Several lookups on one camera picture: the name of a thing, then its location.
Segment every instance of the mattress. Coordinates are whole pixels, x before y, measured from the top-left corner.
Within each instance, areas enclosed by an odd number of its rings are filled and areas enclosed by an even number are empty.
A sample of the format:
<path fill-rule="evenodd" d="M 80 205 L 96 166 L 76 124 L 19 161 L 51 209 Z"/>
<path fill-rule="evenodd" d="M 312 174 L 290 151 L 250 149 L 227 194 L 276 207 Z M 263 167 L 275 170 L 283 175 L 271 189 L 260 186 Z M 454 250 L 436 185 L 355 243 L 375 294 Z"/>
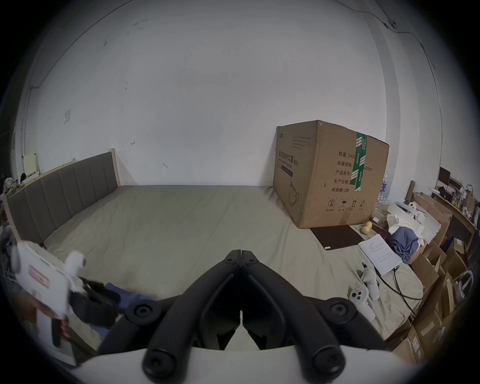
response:
<path fill-rule="evenodd" d="M 358 245 L 326 251 L 309 229 L 298 229 L 271 187 L 122 186 L 81 211 L 44 242 L 61 260 L 78 250 L 84 276 L 155 299 L 181 294 L 234 249 L 252 251 L 303 295 L 348 298 L 362 284 Z M 401 291 L 422 296 L 402 264 Z M 385 281 L 395 286 L 391 273 Z M 417 301 L 407 300 L 411 307 Z M 388 338 L 408 317 L 402 298 L 380 282 L 372 322 Z M 256 349 L 240 327 L 228 349 Z"/>

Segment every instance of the white paper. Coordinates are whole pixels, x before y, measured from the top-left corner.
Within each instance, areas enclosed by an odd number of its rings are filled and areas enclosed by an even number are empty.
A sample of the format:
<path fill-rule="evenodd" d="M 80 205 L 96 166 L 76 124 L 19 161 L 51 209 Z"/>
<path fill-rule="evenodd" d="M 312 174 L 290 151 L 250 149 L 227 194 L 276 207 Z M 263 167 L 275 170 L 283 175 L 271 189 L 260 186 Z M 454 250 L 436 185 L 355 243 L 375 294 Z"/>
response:
<path fill-rule="evenodd" d="M 361 250 L 367 255 L 380 276 L 390 272 L 402 263 L 402 259 L 388 246 L 379 234 L 359 243 Z"/>

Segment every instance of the gray headboard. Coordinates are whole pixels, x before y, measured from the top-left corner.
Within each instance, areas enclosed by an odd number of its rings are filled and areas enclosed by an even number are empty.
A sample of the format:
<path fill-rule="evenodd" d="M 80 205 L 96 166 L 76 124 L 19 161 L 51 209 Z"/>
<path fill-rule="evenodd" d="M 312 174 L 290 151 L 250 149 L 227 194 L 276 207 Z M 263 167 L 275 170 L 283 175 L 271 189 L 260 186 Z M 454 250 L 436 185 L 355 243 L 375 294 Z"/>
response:
<path fill-rule="evenodd" d="M 43 243 L 118 186 L 115 151 L 110 150 L 49 171 L 2 199 L 17 241 Z"/>

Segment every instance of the printed label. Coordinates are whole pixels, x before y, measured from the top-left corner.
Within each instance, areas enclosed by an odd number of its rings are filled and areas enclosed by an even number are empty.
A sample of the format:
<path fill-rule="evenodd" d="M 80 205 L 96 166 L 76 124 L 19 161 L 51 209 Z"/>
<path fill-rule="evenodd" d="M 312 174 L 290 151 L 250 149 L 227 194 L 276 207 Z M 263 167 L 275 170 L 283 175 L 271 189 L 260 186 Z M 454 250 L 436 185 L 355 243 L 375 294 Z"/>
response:
<path fill-rule="evenodd" d="M 423 328 L 420 332 L 422 336 L 425 336 L 427 333 L 429 333 L 433 327 L 435 327 L 435 323 L 431 321 L 425 328 Z"/>
<path fill-rule="evenodd" d="M 47 279 L 47 277 L 40 272 L 38 272 L 35 268 L 30 266 L 28 268 L 28 274 L 33 277 L 36 281 L 38 281 L 41 285 L 47 287 L 50 289 L 50 280 Z"/>
<path fill-rule="evenodd" d="M 413 346 L 413 350 L 415 352 L 417 352 L 420 348 L 420 344 L 419 344 L 419 341 L 417 340 L 416 337 L 413 338 L 413 341 L 412 341 L 412 346 Z"/>
<path fill-rule="evenodd" d="M 350 177 L 350 185 L 354 185 L 356 191 L 361 191 L 361 182 L 363 179 L 363 170 L 365 168 L 365 158 L 367 154 L 367 135 L 357 132 L 357 147 L 355 150 L 355 163 Z"/>

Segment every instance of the small cardboard box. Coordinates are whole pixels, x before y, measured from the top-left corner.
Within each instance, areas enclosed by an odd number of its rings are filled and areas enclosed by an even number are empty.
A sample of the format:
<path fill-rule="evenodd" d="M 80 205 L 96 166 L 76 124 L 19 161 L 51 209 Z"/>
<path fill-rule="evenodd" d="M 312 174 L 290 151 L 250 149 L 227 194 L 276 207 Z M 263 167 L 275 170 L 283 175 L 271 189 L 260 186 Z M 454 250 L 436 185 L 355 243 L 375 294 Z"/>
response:
<path fill-rule="evenodd" d="M 407 335 L 402 337 L 401 343 L 392 351 L 403 361 L 419 364 L 425 361 L 425 352 L 420 343 L 420 338 L 414 327 L 411 327 Z"/>
<path fill-rule="evenodd" d="M 364 223 L 382 186 L 388 148 L 319 120 L 278 127 L 273 187 L 298 228 Z"/>
<path fill-rule="evenodd" d="M 457 239 L 456 237 L 453 238 L 452 243 L 450 244 L 450 247 L 448 247 L 447 252 L 445 252 L 447 255 L 450 255 L 453 253 L 453 251 L 457 252 L 458 254 L 464 255 L 465 254 L 465 249 L 463 248 L 463 241 L 460 239 Z"/>
<path fill-rule="evenodd" d="M 416 317 L 413 326 L 420 338 L 425 357 L 430 359 L 444 339 L 445 327 L 442 324 L 442 319 L 434 310 L 422 318 Z"/>
<path fill-rule="evenodd" d="M 444 207 L 441 203 L 435 201 L 423 192 L 414 193 L 412 195 L 412 198 L 414 202 L 416 202 L 419 206 L 426 210 L 430 215 L 432 215 L 435 220 L 437 220 L 442 225 L 440 227 L 440 230 L 433 238 L 433 241 L 436 244 L 442 245 L 442 241 L 448 231 L 450 221 L 452 220 L 452 212 L 450 212 L 450 210 Z"/>

